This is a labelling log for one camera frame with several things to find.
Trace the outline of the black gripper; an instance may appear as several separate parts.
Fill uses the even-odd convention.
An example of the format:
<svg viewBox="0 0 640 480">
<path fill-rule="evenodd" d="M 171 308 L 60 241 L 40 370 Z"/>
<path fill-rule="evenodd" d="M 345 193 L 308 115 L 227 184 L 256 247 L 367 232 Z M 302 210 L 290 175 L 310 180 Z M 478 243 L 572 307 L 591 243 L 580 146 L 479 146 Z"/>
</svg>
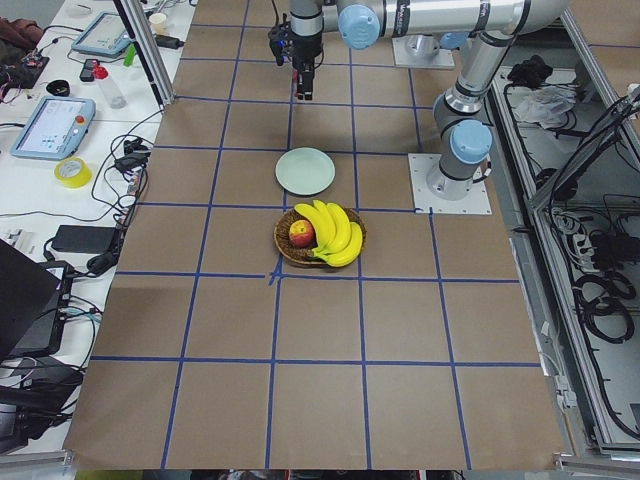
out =
<svg viewBox="0 0 640 480">
<path fill-rule="evenodd" d="M 296 79 L 296 97 L 312 100 L 315 77 L 315 60 L 322 52 L 322 33 L 303 36 L 291 34 L 292 63 Z"/>
</svg>

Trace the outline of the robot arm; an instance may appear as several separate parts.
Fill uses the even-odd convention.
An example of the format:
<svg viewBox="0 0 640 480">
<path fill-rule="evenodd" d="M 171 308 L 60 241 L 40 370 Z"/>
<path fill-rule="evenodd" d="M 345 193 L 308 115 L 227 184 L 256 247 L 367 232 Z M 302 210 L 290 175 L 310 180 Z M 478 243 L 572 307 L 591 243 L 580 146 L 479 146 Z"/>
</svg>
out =
<svg viewBox="0 0 640 480">
<path fill-rule="evenodd" d="M 268 33 L 277 64 L 289 60 L 297 73 L 296 95 L 313 96 L 315 60 L 322 36 L 337 31 L 353 50 L 378 39 L 460 33 L 471 44 L 456 83 L 434 105 L 442 139 L 428 188 L 446 200 L 464 198 L 492 146 L 490 130 L 477 120 L 491 82 L 517 36 L 538 31 L 558 18 L 565 1 L 292 1 Z"/>
</svg>

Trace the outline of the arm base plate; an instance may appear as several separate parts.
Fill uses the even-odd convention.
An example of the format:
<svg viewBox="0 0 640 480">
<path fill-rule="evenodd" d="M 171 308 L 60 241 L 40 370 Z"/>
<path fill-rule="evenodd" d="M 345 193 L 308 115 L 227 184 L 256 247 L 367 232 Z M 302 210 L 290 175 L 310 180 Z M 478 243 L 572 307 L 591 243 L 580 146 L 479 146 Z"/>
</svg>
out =
<svg viewBox="0 0 640 480">
<path fill-rule="evenodd" d="M 393 39 L 396 67 L 452 70 L 455 67 L 450 50 L 442 49 L 431 35 L 410 35 Z"/>
<path fill-rule="evenodd" d="M 478 167 L 472 179 L 457 181 L 439 168 L 440 154 L 408 155 L 414 211 L 419 214 L 491 215 L 492 210 Z"/>
</svg>

